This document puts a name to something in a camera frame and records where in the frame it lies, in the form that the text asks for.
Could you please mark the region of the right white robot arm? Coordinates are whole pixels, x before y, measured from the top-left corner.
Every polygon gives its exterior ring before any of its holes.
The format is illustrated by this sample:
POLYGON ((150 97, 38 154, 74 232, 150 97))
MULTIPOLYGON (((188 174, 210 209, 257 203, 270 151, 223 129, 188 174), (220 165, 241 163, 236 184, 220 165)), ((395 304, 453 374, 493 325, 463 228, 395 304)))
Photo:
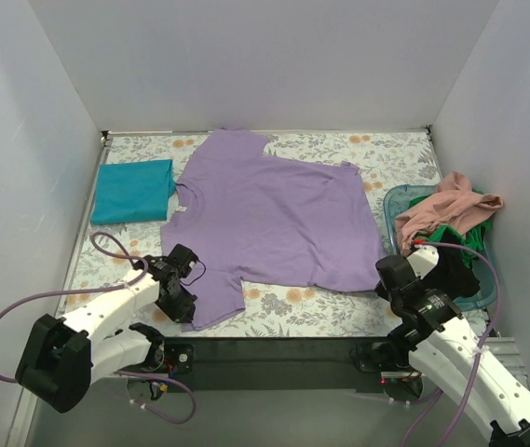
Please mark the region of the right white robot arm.
POLYGON ((437 265, 429 247, 390 255, 375 268, 401 325, 387 337, 389 362, 414 368, 458 404, 491 446, 530 446, 530 391, 477 337, 459 307, 422 279, 437 265))

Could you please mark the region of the purple t shirt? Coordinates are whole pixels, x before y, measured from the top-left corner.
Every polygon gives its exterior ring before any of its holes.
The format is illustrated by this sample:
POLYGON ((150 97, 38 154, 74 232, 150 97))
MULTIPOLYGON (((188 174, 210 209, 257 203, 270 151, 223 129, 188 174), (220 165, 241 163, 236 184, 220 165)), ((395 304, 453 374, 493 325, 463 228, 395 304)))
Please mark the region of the purple t shirt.
POLYGON ((359 169, 268 156, 266 145, 250 131, 215 130, 176 183, 180 208, 161 247, 184 245, 202 262, 187 332, 242 312, 247 281, 339 292, 377 284, 385 250, 359 169))

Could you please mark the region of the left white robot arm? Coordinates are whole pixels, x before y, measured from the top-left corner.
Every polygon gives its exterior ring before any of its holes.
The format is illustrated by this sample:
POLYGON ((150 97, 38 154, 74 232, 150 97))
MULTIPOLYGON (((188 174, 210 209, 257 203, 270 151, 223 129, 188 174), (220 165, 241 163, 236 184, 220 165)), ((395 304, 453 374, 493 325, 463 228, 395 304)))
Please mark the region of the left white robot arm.
POLYGON ((39 318, 24 347, 17 383, 66 413, 91 385, 113 373, 164 384, 174 373, 190 372, 192 346, 169 343, 158 329, 134 317, 156 305, 172 322, 190 322, 197 298, 182 281, 198 262, 182 245, 167 256, 147 255, 133 262, 114 290, 60 318, 39 318))

